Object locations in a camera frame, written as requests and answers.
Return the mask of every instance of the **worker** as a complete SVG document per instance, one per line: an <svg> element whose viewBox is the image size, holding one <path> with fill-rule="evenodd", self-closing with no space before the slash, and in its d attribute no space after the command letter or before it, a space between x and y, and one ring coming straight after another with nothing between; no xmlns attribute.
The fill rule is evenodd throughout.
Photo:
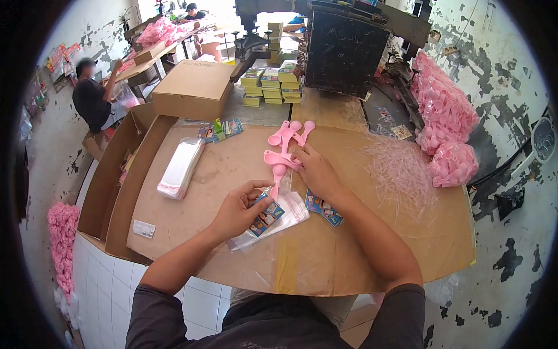
<svg viewBox="0 0 558 349"><path fill-rule="evenodd" d="M193 2L188 4L186 11L188 11L188 15L186 16L187 21L200 20L205 17L205 12L198 11L197 5Z"/></svg>
<svg viewBox="0 0 558 349"><path fill-rule="evenodd" d="M108 129L126 116L126 109L119 101L112 101L112 91L116 83L116 74L122 67L122 60L117 60L106 86L93 80L97 61L82 58L75 68L78 83L74 88L72 100L75 109L89 125L94 135ZM140 104L145 101L138 98Z"/></svg>
<svg viewBox="0 0 558 349"><path fill-rule="evenodd" d="M295 16L286 26L283 27L283 32L297 32L304 33L304 16L300 13Z"/></svg>
<svg viewBox="0 0 558 349"><path fill-rule="evenodd" d="M412 251L393 229L339 180L331 164L310 145L294 152L310 190L345 219L370 266L384 281L386 295L361 348L422 348L425 293ZM135 348L350 348L339 334L356 296L307 297L233 288L223 330L188 341L180 301L173 297L199 270L212 250L241 235L273 201L257 203L253 180L230 192L213 222L167 252L146 270L134 293L126 347Z"/></svg>

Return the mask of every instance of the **barcode label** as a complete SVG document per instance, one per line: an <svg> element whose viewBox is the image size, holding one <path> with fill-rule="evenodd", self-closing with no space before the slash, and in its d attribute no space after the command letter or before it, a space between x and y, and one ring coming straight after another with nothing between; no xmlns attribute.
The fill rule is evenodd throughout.
<svg viewBox="0 0 558 349"><path fill-rule="evenodd" d="M138 221L137 219L134 219L132 229L134 230L134 233L148 238L153 238L153 233L155 233L155 226L153 224Z"/></svg>

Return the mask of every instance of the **cap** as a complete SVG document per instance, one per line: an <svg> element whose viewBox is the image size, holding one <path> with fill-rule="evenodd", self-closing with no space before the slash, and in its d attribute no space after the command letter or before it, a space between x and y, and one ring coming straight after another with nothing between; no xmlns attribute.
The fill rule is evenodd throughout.
<svg viewBox="0 0 558 349"><path fill-rule="evenodd" d="M78 65L75 67L75 73L79 76L81 75L81 71L83 70L83 68L88 67L88 66L92 66L92 65L96 65L97 61L93 60L93 58L89 58L89 57L85 57L82 58Z"/></svg>

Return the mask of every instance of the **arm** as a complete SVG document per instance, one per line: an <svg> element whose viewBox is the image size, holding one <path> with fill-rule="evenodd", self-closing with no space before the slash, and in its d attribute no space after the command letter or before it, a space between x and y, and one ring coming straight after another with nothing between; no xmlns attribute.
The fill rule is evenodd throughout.
<svg viewBox="0 0 558 349"><path fill-rule="evenodd" d="M304 27L304 23L301 24L287 24L286 26L283 27L283 31L285 33L290 32L290 31L297 31L298 29Z"/></svg>
<svg viewBox="0 0 558 349"><path fill-rule="evenodd" d="M242 234L272 198L254 201L261 195L255 188L272 187L266 180L253 180L230 192L217 216L205 230L175 247L151 264L139 281L168 295L176 294L202 266L210 252L224 241Z"/></svg>
<svg viewBox="0 0 558 349"><path fill-rule="evenodd" d="M105 93L103 95L103 100L105 102L112 100L112 90L114 89L114 84L116 83L116 74L118 74L118 69L120 69L121 67L122 67L122 60L119 59L114 64L114 69L112 70L107 85L105 86Z"/></svg>
<svg viewBox="0 0 558 349"><path fill-rule="evenodd" d="M422 286L419 264L407 244L393 229L341 183L337 173L312 146L297 149L304 183L328 202L353 229L372 269L386 282L386 292L402 284Z"/></svg>

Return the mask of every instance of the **black shirt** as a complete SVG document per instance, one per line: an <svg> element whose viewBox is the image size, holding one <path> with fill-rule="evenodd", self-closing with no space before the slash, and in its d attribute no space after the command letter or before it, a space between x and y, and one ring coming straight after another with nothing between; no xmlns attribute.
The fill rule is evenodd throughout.
<svg viewBox="0 0 558 349"><path fill-rule="evenodd" d="M93 79L78 81L72 99L75 109L89 125L91 133L98 134L107 122L110 103L103 100L105 88Z"/></svg>
<svg viewBox="0 0 558 349"><path fill-rule="evenodd" d="M229 309L223 331L188 340L180 301L147 286L134 293L126 348L346 348L308 297L266 294ZM415 284L386 294L361 348L422 348L425 295Z"/></svg>
<svg viewBox="0 0 558 349"><path fill-rule="evenodd" d="M200 19L202 19L202 18L204 18L204 17L205 17L205 12L198 11L198 12L196 13L195 16L187 15L187 16L186 16L186 20L187 20L187 21L190 21L190 20L200 20Z"/></svg>

